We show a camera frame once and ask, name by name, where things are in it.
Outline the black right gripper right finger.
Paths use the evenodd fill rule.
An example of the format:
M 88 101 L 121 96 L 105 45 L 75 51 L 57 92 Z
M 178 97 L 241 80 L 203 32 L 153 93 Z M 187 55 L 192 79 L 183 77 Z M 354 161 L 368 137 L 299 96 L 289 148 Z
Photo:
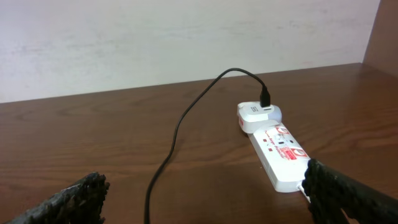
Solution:
M 315 223 L 397 223 L 397 200 L 316 159 L 308 161 L 302 187 Z

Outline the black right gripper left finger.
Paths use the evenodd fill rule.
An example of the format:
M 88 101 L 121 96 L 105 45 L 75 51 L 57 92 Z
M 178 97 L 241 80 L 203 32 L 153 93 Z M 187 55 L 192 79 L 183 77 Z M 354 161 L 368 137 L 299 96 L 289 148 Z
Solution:
M 93 172 L 62 189 L 7 224 L 103 224 L 101 211 L 110 183 Z

